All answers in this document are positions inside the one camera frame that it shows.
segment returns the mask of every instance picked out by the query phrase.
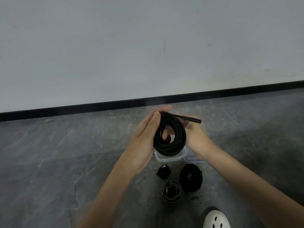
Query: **baseboard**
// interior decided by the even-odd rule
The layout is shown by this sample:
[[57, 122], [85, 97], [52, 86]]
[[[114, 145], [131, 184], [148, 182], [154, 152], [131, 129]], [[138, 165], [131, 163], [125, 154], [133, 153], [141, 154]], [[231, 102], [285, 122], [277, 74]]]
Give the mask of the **baseboard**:
[[91, 104], [83, 104], [83, 105], [70, 105], [70, 106], [52, 107], [52, 108], [44, 108], [44, 109], [5, 112], [5, 113], [0, 113], [0, 122], [51, 117], [51, 116], [67, 115], [67, 114], [87, 113], [87, 112], [104, 111], [104, 110], [133, 108], [133, 107], [141, 107], [147, 105], [170, 104], [170, 103], [177, 103], [184, 101], [222, 98], [222, 97], [256, 94], [262, 92], [272, 92], [272, 91], [288, 90], [288, 89], [296, 89], [296, 88], [304, 88], [304, 80], [285, 82], [279, 84], [235, 88], [235, 89], [161, 96], [161, 97], [153, 97], [153, 98], [139, 98], [139, 99], [131, 99], [131, 100], [123, 100], [123, 101], [109, 101], [109, 102], [91, 103]]

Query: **gray marble tile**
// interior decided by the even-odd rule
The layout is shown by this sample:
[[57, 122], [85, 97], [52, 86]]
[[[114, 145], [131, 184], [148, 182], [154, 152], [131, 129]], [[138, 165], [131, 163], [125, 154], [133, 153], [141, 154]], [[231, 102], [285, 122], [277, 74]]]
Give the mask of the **gray marble tile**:
[[[304, 89], [173, 104], [198, 115], [233, 157], [304, 205]], [[0, 123], [0, 227], [75, 227], [155, 106]], [[169, 163], [178, 179], [185, 161]], [[210, 206], [232, 227], [263, 227], [207, 163], [203, 185], [176, 207], [161, 199], [154, 157], [130, 184], [115, 227], [202, 227]]]

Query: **gray cable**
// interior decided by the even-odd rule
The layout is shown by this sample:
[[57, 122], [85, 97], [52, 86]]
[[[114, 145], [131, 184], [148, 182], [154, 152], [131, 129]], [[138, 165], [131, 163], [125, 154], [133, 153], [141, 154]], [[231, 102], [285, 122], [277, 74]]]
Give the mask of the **gray cable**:
[[162, 194], [165, 203], [174, 204], [182, 198], [184, 191], [177, 181], [168, 178], [163, 186]]

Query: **gray wall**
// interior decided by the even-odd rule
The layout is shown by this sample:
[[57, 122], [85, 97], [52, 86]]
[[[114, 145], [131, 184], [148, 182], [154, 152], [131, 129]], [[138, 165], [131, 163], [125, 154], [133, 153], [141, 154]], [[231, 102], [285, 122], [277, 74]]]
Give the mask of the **gray wall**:
[[0, 112], [304, 80], [303, 6], [0, 0]]

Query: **forearm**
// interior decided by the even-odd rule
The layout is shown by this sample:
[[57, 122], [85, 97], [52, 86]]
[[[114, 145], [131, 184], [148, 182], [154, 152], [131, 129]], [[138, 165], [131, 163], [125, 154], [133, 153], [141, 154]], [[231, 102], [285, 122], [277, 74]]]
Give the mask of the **forearm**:
[[229, 154], [214, 146], [206, 161], [238, 191], [266, 226], [304, 227], [304, 207]]
[[117, 207], [133, 176], [118, 161], [79, 228], [112, 227]]

